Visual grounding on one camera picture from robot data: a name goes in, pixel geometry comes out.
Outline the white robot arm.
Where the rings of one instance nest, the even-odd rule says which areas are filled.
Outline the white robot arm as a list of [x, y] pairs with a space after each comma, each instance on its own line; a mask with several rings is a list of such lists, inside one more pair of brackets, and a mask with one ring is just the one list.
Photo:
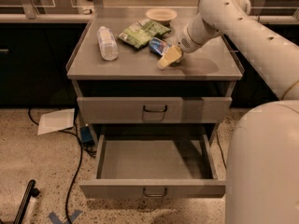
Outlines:
[[177, 41], [191, 53], [227, 35], [277, 97], [235, 126], [225, 224], [299, 224], [299, 47], [251, 18], [250, 9], [249, 0], [200, 0]]

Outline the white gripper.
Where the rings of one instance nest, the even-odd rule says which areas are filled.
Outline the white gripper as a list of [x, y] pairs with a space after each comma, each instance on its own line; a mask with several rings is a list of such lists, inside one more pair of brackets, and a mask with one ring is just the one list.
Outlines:
[[159, 69], [165, 69], [171, 63], [179, 61], [185, 53], [193, 53], [202, 47], [202, 44], [194, 42], [189, 36], [187, 27], [184, 27], [177, 35], [178, 46], [171, 46], [162, 58], [157, 62]]

